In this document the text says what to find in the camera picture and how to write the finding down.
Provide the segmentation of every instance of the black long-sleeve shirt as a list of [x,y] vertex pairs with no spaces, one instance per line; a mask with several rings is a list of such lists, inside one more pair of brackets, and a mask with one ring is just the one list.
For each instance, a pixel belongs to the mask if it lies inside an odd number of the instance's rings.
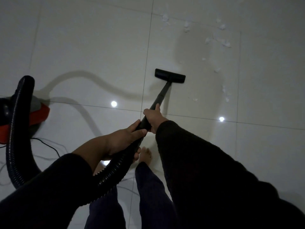
[[[266,224],[305,225],[304,214],[281,200],[220,148],[179,127],[156,132],[165,179],[183,228]],[[0,203],[3,228],[67,228],[90,194],[92,171],[78,155],[66,154]]]

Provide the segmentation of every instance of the black floor brush head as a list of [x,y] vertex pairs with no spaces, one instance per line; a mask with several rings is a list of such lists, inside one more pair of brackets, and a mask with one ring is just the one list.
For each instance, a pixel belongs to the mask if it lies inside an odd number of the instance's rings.
[[180,83],[183,84],[185,81],[185,75],[164,71],[160,69],[155,70],[155,77],[166,80],[172,83]]

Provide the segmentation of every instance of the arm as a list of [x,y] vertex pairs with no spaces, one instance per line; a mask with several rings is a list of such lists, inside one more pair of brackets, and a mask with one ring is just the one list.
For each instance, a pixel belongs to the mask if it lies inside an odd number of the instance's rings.
[[272,214],[283,212],[304,221],[296,207],[283,204],[271,184],[260,182],[220,148],[156,110],[144,114],[156,132],[166,183],[185,227],[202,221],[216,225],[236,216],[259,221],[267,215],[272,220]]
[[93,188],[91,178],[97,164],[145,136],[147,131],[135,131],[139,122],[91,139],[73,153],[57,159],[1,201],[1,222],[12,228],[67,228],[76,209]]

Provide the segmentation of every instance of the glossy floor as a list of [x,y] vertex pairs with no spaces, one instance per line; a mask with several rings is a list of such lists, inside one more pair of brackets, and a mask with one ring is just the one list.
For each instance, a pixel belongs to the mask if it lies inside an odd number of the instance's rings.
[[[62,155],[142,118],[165,83],[155,68],[184,74],[162,112],[305,212],[304,7],[304,0],[0,0],[0,95],[33,76],[34,94],[51,108],[36,137]],[[154,135],[143,145],[164,180]],[[39,141],[32,146],[41,169],[56,159]],[[134,167],[126,178],[118,188],[126,228],[140,228]],[[13,191],[4,166],[0,199]],[[79,208],[69,228],[83,228],[87,216],[88,206]]]

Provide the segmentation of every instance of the black corrugated hose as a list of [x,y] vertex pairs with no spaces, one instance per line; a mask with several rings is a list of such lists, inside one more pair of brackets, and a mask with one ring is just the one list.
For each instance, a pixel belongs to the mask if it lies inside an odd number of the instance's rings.
[[[24,76],[12,97],[13,112],[6,147],[6,164],[9,177],[16,189],[41,172],[34,160],[29,137],[29,115],[34,85],[33,77]],[[146,118],[137,130],[143,128],[150,129]],[[142,140],[143,138],[138,139],[125,150],[115,154],[107,167],[92,178],[92,194],[87,196],[84,205],[104,196],[124,178]]]

